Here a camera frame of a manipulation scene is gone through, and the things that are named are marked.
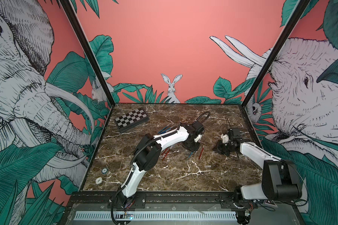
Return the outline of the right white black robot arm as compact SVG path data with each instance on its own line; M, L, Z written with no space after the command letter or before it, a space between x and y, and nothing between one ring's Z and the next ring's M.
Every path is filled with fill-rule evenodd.
M295 164L265 151L249 139L243 138L238 128L230 128L221 134L213 151L229 156L241 153L255 162L262 170L262 181L245 185L235 191L235 200L292 201L302 196L300 175Z

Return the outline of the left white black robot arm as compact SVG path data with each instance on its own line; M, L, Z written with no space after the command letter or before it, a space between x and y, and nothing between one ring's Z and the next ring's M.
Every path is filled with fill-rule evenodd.
M135 149L131 170L120 187L119 196L128 199L136 194L143 176L157 164L164 150L181 142L188 150L197 151L203 134L204 125L199 121L180 123L178 128L161 135L146 134Z

